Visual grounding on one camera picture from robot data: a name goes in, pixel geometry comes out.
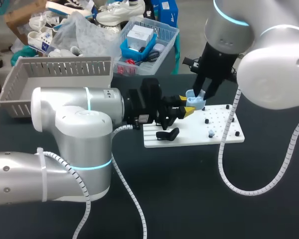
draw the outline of plastic crate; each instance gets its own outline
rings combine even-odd
[[[31,96],[37,87],[110,87],[111,57],[29,57],[18,59],[7,76],[0,104],[11,117],[31,116]]]
[[[132,65],[125,63],[121,60],[122,52],[120,45],[125,41],[127,34],[133,28],[134,25],[144,26],[152,28],[154,33],[157,34],[156,43],[160,43],[165,46],[164,51],[161,53],[156,62],[143,62],[141,65]],[[154,75],[165,57],[175,43],[175,39],[179,33],[179,29],[171,27],[165,23],[154,21],[148,18],[132,17],[128,24],[121,31],[114,49],[114,54],[117,57],[114,58],[113,71],[118,74],[131,76],[131,75]]]

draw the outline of teal light strip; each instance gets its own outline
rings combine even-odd
[[[86,91],[86,99],[88,100],[88,110],[90,111],[91,110],[91,94],[89,92],[89,88],[87,87],[84,87],[85,91]]]
[[[74,167],[74,166],[71,166],[74,170],[79,170],[79,171],[87,171],[87,170],[95,170],[95,169],[100,169],[100,168],[104,168],[106,166],[108,166],[110,163],[112,162],[112,160],[110,159],[109,162],[103,164],[103,165],[100,165],[100,166],[96,166],[96,167],[89,167],[89,168],[80,168],[80,167]]]
[[[225,18],[226,20],[234,23],[234,24],[237,24],[237,25],[241,25],[241,26],[249,26],[248,23],[244,22],[244,21],[238,21],[236,19],[233,19],[229,16],[227,16],[225,13],[223,13],[219,8],[218,6],[216,5],[216,1],[214,0],[214,6],[215,6],[215,9],[218,11],[218,13],[223,17]]]

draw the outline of pile of items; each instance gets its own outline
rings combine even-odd
[[[78,0],[54,0],[45,8],[29,20],[29,47],[49,57],[75,57],[110,54],[120,24],[143,17],[146,6],[144,0],[124,0],[101,6],[97,13],[94,4],[83,7]]]

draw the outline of white coiled cable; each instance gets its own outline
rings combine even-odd
[[[224,153],[225,142],[226,142],[226,138],[227,138],[227,134],[228,134],[228,131],[229,131],[230,124],[232,122],[233,116],[235,114],[235,111],[236,111],[236,108],[237,108],[237,105],[238,105],[238,102],[239,102],[239,99],[240,99],[240,95],[241,95],[241,90],[238,88],[238,90],[236,92],[236,96],[235,96],[233,106],[231,108],[231,112],[229,114],[229,117],[228,117],[228,120],[227,120],[227,123],[226,123],[226,126],[225,126],[223,137],[221,139],[220,147],[219,147],[218,169],[219,169],[220,176],[223,179],[224,183],[231,190],[233,190],[234,192],[236,192],[238,194],[244,195],[244,196],[257,196],[257,195],[266,193],[269,190],[271,190],[273,187],[275,187],[278,184],[278,182],[282,179],[283,175],[285,174],[285,172],[286,172],[286,170],[289,166],[291,157],[293,155],[297,138],[299,136],[299,124],[297,125],[297,127],[294,130],[294,133],[291,137],[291,140],[290,140],[290,143],[289,143],[289,146],[288,146],[288,150],[287,150],[284,162],[283,162],[283,164],[282,164],[282,166],[279,170],[279,173],[274,177],[274,179],[267,186],[265,186],[261,189],[254,190],[254,191],[241,190],[241,189],[235,187],[231,182],[229,182],[229,180],[227,179],[227,177],[225,175],[224,168],[223,168],[223,153]]]
[[[86,202],[85,213],[84,213],[84,216],[83,216],[82,220],[80,221],[79,225],[77,226],[77,228],[74,232],[74,235],[72,237],[72,239],[76,239],[79,235],[81,228],[84,226],[86,220],[88,219],[88,217],[90,215],[90,211],[91,211],[90,194],[88,192],[88,189],[85,187],[85,184],[84,184],[83,180],[81,179],[81,177],[79,176],[79,174],[63,158],[61,158],[59,155],[52,153],[52,152],[43,152],[43,154],[44,154],[44,156],[53,158],[56,161],[58,161],[67,171],[69,171],[70,174],[72,174],[72,176],[75,178],[75,180],[79,184],[79,186],[83,192],[83,195],[85,197],[85,202]]]
[[[116,130],[113,131],[113,135],[112,135],[112,139],[113,137],[118,133],[118,132],[121,132],[123,130],[127,130],[127,129],[133,129],[133,126],[132,125],[124,125],[124,126],[121,126],[119,128],[117,128]],[[131,196],[133,202],[135,203],[135,206],[137,207],[138,209],[138,212],[140,214],[140,217],[141,217],[141,221],[142,221],[142,227],[143,227],[143,239],[147,239],[148,237],[148,229],[147,229],[147,226],[146,226],[146,221],[145,221],[145,217],[144,217],[144,214],[143,214],[143,211],[139,205],[139,202],[137,201],[136,197],[134,196],[133,192],[131,191],[128,183],[125,181],[115,159],[114,159],[114,156],[112,154],[112,163],[113,163],[113,166],[116,170],[116,172],[118,173],[122,183],[124,184],[126,190],[128,191],[129,195]]]

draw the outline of gray plastic basket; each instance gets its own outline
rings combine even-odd
[[[7,76],[0,104],[10,116],[31,116],[31,95],[36,87],[110,87],[111,57],[20,58]]]

